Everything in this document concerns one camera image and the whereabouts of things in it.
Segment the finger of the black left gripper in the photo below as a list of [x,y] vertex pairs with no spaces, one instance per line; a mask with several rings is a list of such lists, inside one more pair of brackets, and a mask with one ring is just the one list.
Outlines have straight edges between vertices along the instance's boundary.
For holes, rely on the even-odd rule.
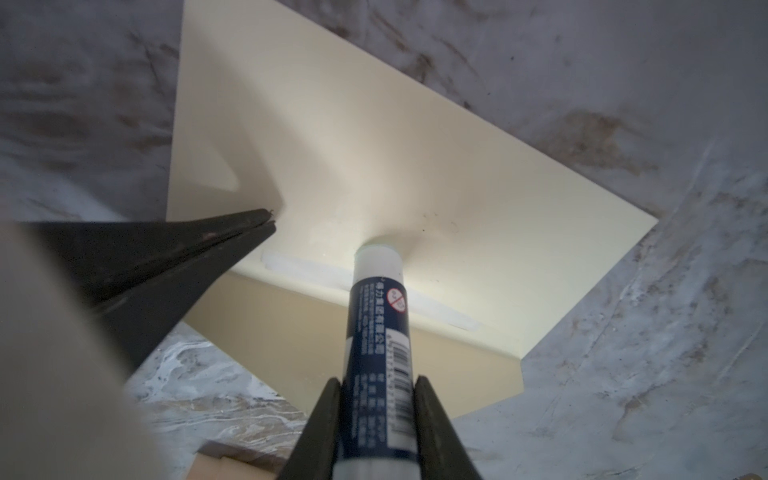
[[219,240],[99,305],[99,326],[126,373],[138,370],[212,284],[275,232],[268,221]]
[[273,229],[273,215],[249,210],[191,221],[20,224],[92,300],[105,300],[240,234]]

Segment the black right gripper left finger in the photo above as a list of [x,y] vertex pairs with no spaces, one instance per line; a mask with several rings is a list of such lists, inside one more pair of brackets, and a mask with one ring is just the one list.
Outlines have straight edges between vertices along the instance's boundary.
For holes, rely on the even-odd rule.
[[338,441],[341,383],[327,381],[278,480],[330,480]]

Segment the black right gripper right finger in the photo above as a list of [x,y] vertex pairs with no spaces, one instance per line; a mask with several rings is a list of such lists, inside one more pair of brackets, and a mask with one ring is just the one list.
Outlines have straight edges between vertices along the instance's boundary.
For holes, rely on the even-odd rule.
[[421,478],[481,480],[426,376],[416,380],[414,405]]

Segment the blue white glue stick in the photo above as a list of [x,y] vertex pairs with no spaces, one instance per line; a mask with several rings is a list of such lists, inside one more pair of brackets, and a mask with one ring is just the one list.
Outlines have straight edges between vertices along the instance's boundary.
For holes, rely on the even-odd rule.
[[390,246],[355,255],[334,479],[419,479],[408,298]]

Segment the cream paper envelope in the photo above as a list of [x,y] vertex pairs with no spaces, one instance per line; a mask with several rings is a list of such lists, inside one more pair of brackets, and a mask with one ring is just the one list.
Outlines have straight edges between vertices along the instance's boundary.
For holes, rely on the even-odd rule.
[[183,9],[167,217],[276,231],[186,322],[302,411],[343,369],[355,253],[404,260],[414,370],[458,417],[654,226],[625,200],[274,1]]

